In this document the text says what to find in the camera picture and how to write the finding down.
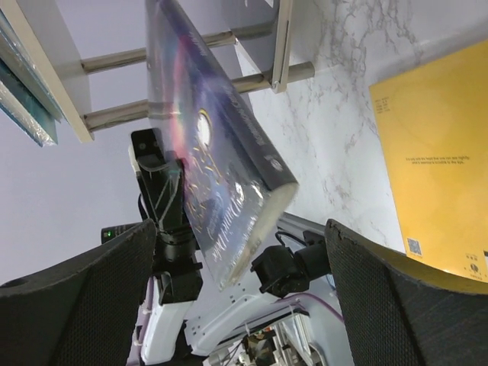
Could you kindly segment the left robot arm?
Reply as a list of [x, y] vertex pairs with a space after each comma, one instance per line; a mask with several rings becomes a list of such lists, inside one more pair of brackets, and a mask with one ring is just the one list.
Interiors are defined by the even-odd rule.
[[138, 335], [139, 365], [219, 365], [231, 345], [271, 327], [283, 348], [294, 347], [308, 365], [352, 360], [328, 265], [323, 225], [284, 214], [276, 239], [237, 284], [224, 291], [205, 284], [195, 301], [161, 304], [156, 281]]

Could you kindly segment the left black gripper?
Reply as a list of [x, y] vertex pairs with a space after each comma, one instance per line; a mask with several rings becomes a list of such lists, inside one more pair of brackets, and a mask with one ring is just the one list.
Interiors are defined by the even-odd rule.
[[156, 267], [201, 267], [198, 244], [184, 209], [185, 172], [181, 161], [136, 160], [141, 200], [156, 226]]

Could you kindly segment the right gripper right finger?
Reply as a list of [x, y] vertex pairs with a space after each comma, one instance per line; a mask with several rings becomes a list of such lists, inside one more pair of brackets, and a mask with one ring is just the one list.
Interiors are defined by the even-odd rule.
[[429, 267], [342, 223], [326, 249], [356, 365], [485, 365], [487, 285]]

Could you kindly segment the bright blue book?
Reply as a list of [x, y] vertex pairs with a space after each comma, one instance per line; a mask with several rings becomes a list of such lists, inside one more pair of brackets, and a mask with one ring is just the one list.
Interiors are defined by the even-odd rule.
[[37, 145], [58, 143], [64, 115], [7, 18], [1, 15], [1, 110]]

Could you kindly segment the dark purple book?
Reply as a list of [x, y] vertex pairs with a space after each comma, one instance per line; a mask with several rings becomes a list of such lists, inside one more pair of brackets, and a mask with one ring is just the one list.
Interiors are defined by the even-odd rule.
[[184, 209], [219, 286], [235, 284], [298, 183], [177, 1], [147, 1], [149, 118], [185, 172]]

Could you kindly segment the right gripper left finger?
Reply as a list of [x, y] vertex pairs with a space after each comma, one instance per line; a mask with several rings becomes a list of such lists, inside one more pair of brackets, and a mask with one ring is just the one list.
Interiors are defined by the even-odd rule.
[[124, 365], [153, 264], [151, 220], [1, 286], [3, 365]]

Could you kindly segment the yellow book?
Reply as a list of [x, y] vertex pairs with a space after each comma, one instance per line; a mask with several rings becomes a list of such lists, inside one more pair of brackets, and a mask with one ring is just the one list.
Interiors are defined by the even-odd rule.
[[370, 93], [406, 255], [486, 281], [486, 41]]

